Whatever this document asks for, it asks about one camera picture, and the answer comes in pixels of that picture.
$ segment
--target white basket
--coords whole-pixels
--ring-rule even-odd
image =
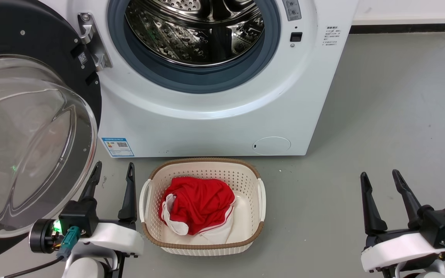
[[[159,206],[171,180],[178,176],[216,178],[227,183],[236,196],[233,227],[225,244],[210,244],[203,236],[179,236],[159,218]],[[139,215],[145,236],[169,253],[220,256],[247,250],[258,237],[265,218],[265,188],[256,169],[242,160],[189,158],[166,162],[143,185]]]

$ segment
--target green light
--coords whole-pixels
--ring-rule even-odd
[[[61,222],[59,220],[54,221],[53,230],[60,234],[63,234],[63,230],[61,229]]]

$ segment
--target screw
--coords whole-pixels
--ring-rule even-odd
[[[80,14],[80,17],[82,18],[83,21],[88,21],[90,19],[88,14]]]

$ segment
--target sticker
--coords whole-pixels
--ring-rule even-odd
[[[288,21],[302,19],[302,12],[300,11],[298,0],[283,0],[283,3],[286,8]]]
[[[341,30],[337,26],[327,26],[322,41],[322,46],[336,46],[341,35]]]
[[[87,62],[87,56],[85,55],[85,52],[82,52],[82,54],[78,55],[78,60],[80,60],[80,63],[82,65]]]
[[[104,146],[113,157],[134,156],[126,138],[102,138]]]

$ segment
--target washing machine door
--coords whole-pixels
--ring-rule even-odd
[[[35,0],[0,0],[0,253],[86,179],[101,112],[95,71],[59,14]]]

